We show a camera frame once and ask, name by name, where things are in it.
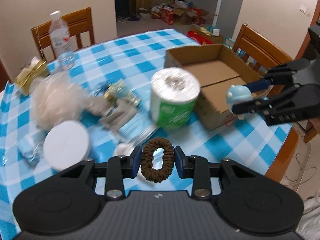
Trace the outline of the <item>blue round plush toy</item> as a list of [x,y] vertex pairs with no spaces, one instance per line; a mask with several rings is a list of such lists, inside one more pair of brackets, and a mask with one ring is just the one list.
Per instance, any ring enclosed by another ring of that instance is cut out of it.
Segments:
[[236,104],[253,100],[251,91],[244,85],[231,85],[227,90],[226,103],[233,114],[232,107]]

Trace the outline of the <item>brown hair scrunchie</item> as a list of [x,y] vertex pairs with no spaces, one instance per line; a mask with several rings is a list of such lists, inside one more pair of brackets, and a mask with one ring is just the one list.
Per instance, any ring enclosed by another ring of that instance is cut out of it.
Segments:
[[165,181],[172,173],[174,159],[174,147],[171,142],[162,137],[155,137],[143,148],[141,173],[147,181]]

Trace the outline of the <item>blue surgical mask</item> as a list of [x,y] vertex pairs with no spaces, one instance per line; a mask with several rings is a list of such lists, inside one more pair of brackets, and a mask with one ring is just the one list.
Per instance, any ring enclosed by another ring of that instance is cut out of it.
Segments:
[[125,142],[141,145],[149,139],[159,127],[148,115],[136,114],[130,121],[124,124],[118,131],[119,136]]

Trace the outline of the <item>blue brocade tassel sachet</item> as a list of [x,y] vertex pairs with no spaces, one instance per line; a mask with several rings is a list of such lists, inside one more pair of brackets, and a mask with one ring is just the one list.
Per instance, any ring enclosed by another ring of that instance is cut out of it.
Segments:
[[141,102],[141,98],[134,93],[133,89],[130,89],[125,84],[123,79],[119,79],[114,83],[105,81],[97,84],[92,95],[102,96],[111,103],[116,103],[118,99],[121,99],[134,107],[138,107]]

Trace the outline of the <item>white cloth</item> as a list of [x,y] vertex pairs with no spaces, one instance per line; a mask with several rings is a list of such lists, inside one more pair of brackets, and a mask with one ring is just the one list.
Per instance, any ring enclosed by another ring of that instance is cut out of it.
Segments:
[[135,145],[132,143],[120,143],[116,149],[114,150],[113,156],[119,157],[119,158],[125,158],[127,156],[130,156],[130,154],[135,149]]

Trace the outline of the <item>grey burlap sachet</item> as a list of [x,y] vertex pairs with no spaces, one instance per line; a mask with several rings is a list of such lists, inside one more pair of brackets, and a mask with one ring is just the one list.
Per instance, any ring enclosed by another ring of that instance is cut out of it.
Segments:
[[89,96],[86,99],[84,109],[95,116],[107,116],[113,105],[100,96]]
[[123,99],[116,101],[115,110],[102,117],[99,122],[108,130],[118,132],[125,124],[127,124],[136,114],[138,110],[135,106]]

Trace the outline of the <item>right wooden chair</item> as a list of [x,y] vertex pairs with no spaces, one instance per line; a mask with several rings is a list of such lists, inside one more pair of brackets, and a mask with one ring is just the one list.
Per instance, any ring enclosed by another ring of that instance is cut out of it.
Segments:
[[242,61],[247,62],[252,57],[256,61],[256,64],[251,63],[250,66],[259,74],[262,73],[259,70],[260,67],[268,70],[293,60],[282,49],[249,27],[246,23],[241,26],[233,45],[234,52],[240,49],[245,52],[241,57]]

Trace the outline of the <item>cardboard box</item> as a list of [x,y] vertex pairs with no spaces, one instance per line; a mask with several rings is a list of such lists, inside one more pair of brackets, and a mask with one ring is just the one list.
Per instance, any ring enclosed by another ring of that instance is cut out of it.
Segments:
[[208,130],[235,119],[226,103],[231,85],[246,85],[261,76],[223,44],[183,46],[166,51],[165,68],[178,67],[195,76],[201,87],[194,111]]

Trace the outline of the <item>blue checkered tablecloth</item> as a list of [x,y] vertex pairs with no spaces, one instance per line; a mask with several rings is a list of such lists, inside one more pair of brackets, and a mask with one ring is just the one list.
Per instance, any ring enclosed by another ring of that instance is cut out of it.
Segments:
[[[165,52],[193,41],[183,34],[165,29],[132,35],[79,50],[69,76],[74,83],[94,91],[104,81],[124,80],[141,98],[145,109],[150,105],[150,80],[164,66]],[[12,214],[15,197],[24,189],[52,176],[54,171],[40,160],[31,166],[17,150],[26,135],[37,133],[30,115],[30,99],[7,84],[1,100],[1,237],[12,239],[20,228]],[[180,146],[186,155],[200,155],[210,162],[229,157],[254,171],[265,174],[280,152],[290,124],[267,126],[258,115],[206,130],[196,114],[186,126],[172,131],[159,129],[158,137]]]

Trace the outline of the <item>green toilet paper roll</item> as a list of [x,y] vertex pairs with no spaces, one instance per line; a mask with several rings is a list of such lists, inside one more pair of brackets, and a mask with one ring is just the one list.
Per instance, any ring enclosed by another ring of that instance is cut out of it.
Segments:
[[153,122],[164,129],[184,126],[201,91],[198,79],[182,68],[157,71],[151,78],[150,114]]

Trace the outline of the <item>red box on floor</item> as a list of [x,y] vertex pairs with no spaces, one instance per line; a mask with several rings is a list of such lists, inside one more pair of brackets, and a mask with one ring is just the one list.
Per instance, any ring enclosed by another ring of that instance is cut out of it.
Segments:
[[187,32],[187,36],[191,40],[197,42],[198,44],[200,44],[202,46],[207,45],[207,44],[214,44],[211,40],[207,39],[206,37],[202,36],[201,34],[198,34],[195,31]]

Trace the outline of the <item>cream mesh bath pouf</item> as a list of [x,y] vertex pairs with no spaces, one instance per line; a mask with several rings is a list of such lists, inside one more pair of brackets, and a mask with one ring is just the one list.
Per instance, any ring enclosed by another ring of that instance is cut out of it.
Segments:
[[67,120],[79,120],[87,100],[87,92],[67,72],[36,78],[30,95],[31,117],[45,131]]

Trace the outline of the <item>open brown carton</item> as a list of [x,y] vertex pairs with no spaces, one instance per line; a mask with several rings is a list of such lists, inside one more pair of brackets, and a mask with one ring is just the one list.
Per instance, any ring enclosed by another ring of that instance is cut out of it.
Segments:
[[209,12],[195,7],[173,7],[174,21],[183,25],[205,24]]

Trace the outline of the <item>red gift box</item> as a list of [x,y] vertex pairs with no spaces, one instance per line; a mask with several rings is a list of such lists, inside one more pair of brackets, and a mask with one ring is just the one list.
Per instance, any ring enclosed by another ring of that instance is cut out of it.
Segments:
[[161,9],[160,19],[166,24],[173,25],[174,13],[171,7],[163,7]]

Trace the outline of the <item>clear plastic water bottle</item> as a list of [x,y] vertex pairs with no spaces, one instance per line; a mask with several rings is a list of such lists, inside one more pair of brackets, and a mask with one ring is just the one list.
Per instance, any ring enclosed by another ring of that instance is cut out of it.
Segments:
[[62,70],[69,70],[75,64],[74,50],[71,46],[71,36],[67,22],[62,18],[61,11],[57,10],[50,14],[51,24],[49,37],[55,56]]

